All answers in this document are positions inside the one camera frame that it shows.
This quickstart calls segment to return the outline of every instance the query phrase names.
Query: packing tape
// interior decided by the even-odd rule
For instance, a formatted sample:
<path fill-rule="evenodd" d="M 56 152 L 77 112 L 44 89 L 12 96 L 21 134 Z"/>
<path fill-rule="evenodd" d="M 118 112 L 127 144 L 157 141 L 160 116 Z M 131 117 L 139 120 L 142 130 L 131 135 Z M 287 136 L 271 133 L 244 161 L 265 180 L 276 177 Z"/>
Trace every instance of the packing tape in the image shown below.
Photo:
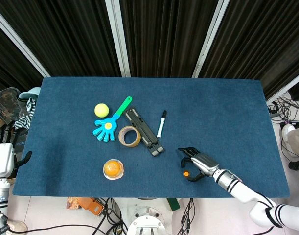
<path fill-rule="evenodd" d="M 133 141 L 133 143 L 126 143 L 124 141 L 124 136 L 128 131 L 135 131 L 136 132 L 136 139 Z M 120 141 L 120 143 L 124 146 L 127 146 L 127 147 L 132 148 L 132 147 L 137 146 L 140 142 L 140 138 L 141 138 L 141 136 L 140 136 L 139 131 L 133 126 L 125 126 L 119 132 L 119 141 Z"/>

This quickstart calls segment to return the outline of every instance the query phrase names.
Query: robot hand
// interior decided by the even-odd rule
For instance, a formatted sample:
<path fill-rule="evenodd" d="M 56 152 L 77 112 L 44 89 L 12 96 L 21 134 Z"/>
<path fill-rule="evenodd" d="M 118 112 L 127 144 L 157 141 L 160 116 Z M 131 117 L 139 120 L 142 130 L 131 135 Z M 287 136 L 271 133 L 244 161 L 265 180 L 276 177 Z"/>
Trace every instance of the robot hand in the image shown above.
<path fill-rule="evenodd" d="M 14 170 L 18 167 L 27 163 L 31 157 L 31 152 L 29 152 L 26 157 L 21 161 L 16 161 L 14 156 L 14 147 L 16 145 L 18 133 L 25 130 L 20 128 L 12 131 L 13 122 L 8 125 L 4 125 L 0 128 L 0 178 L 8 178 Z"/>
<path fill-rule="evenodd" d="M 184 162 L 192 162 L 199 170 L 200 174 L 213 177 L 215 182 L 237 198 L 242 203 L 257 202 L 250 211 L 250 218 L 262 227 L 279 227 L 283 226 L 299 231 L 299 207 L 293 207 L 286 204 L 277 205 L 270 198 L 255 192 L 244 185 L 232 172 L 219 169 L 219 164 L 206 154 L 200 153 L 196 148 L 179 148 L 188 157 L 183 158 L 181 167 L 184 168 Z"/>

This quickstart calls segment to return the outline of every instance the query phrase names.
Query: tennis ball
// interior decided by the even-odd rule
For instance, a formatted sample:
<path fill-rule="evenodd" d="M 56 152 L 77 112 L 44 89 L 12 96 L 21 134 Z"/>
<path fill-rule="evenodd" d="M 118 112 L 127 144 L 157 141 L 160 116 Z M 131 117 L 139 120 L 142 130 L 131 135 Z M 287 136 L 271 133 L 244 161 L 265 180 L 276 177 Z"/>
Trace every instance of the tennis ball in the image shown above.
<path fill-rule="evenodd" d="M 99 118 L 104 118 L 105 116 L 107 116 L 109 113 L 109 108 L 106 104 L 97 104 L 95 106 L 95 114 L 97 117 Z"/>

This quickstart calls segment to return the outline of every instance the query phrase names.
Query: small orange object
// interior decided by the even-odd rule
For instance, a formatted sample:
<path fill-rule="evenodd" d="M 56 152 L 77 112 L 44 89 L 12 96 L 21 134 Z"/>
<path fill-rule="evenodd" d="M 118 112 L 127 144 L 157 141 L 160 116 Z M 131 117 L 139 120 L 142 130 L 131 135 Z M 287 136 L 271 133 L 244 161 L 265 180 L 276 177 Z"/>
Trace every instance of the small orange object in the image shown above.
<path fill-rule="evenodd" d="M 185 178 L 189 177 L 189 176 L 190 176 L 189 171 L 187 171 L 187 170 L 184 171 L 183 176 L 184 176 Z"/>
<path fill-rule="evenodd" d="M 104 175 L 109 180 L 116 180 L 123 175 L 123 164 L 117 159 L 110 159 L 104 164 Z"/>
<path fill-rule="evenodd" d="M 92 197 L 79 197 L 77 203 L 84 209 L 88 209 L 94 215 L 100 216 L 105 209 L 104 205 Z"/>

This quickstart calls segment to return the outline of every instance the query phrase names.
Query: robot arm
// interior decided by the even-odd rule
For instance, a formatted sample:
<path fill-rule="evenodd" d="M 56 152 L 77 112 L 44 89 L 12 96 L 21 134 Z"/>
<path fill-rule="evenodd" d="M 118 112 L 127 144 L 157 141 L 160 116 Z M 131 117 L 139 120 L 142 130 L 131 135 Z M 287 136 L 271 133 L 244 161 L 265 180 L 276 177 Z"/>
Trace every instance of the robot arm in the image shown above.
<path fill-rule="evenodd" d="M 241 179 L 232 172 L 219 169 L 219 164 L 216 161 L 206 154 L 200 153 L 195 148 L 179 148 L 179 150 L 189 156 L 189 158 L 182 160 L 181 167 L 185 166 L 184 162 L 193 162 L 202 175 L 213 177 L 218 185 L 242 203 L 256 202 L 249 212 L 249 216 L 257 225 L 279 228 L 285 226 L 299 231 L 299 207 L 286 204 L 277 205 L 270 198 L 244 185 Z"/>
<path fill-rule="evenodd" d="M 7 178 L 12 175 L 12 172 L 27 163 L 32 154 L 32 152 L 28 152 L 24 159 L 16 161 L 14 147 L 18 133 L 22 129 L 15 130 L 11 134 L 12 125 L 13 123 L 10 123 L 0 129 L 0 235 L 9 228 L 6 215 L 10 184 Z"/>

